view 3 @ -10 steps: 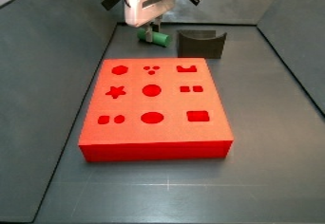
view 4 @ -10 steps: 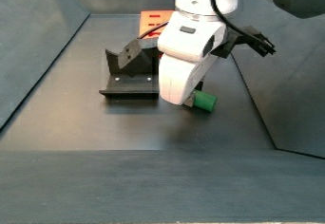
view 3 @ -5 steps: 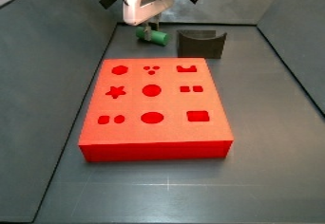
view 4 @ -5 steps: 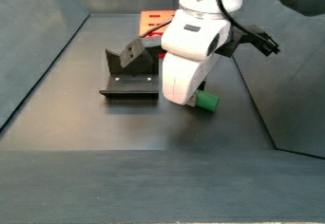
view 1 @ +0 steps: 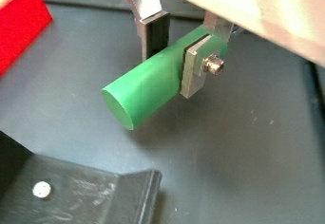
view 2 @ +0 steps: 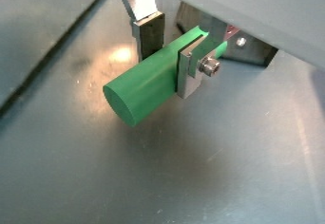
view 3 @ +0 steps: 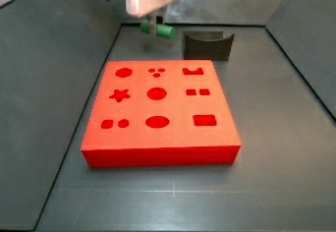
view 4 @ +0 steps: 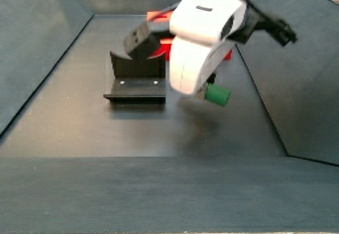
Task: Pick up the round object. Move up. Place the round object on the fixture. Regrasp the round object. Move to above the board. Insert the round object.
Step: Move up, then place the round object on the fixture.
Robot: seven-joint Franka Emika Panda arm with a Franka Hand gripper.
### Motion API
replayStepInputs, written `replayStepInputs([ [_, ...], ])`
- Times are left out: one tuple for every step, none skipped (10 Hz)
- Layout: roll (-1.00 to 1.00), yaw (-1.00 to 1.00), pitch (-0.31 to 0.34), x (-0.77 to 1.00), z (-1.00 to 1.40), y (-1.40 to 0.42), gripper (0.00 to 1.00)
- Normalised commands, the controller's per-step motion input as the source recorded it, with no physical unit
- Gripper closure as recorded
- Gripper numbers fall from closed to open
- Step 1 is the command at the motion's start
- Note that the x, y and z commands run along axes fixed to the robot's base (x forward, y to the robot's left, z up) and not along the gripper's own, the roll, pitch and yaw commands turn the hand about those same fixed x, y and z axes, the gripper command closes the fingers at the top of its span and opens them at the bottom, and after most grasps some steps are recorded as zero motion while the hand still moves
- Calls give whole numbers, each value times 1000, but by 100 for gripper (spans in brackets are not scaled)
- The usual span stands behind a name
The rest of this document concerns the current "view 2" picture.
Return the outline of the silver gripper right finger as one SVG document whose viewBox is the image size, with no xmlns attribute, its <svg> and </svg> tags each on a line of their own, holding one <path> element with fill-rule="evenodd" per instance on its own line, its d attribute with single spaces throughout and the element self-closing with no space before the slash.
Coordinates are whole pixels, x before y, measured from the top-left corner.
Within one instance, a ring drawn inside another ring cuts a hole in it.
<svg viewBox="0 0 325 224">
<path fill-rule="evenodd" d="M 199 26 L 194 28 L 199 34 L 179 51 L 176 94 L 186 99 L 200 85 L 202 77 L 211 77 L 219 69 L 215 59 L 216 48 L 224 42 L 227 24 L 203 13 Z"/>
</svg>

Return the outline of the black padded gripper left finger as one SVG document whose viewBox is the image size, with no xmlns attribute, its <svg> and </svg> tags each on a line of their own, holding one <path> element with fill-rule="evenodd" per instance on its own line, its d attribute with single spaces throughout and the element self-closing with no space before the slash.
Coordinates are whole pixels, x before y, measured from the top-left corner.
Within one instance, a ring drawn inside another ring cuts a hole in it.
<svg viewBox="0 0 325 224">
<path fill-rule="evenodd" d="M 121 0 L 131 19 L 132 36 L 142 61 L 163 48 L 164 14 L 155 0 Z"/>
</svg>

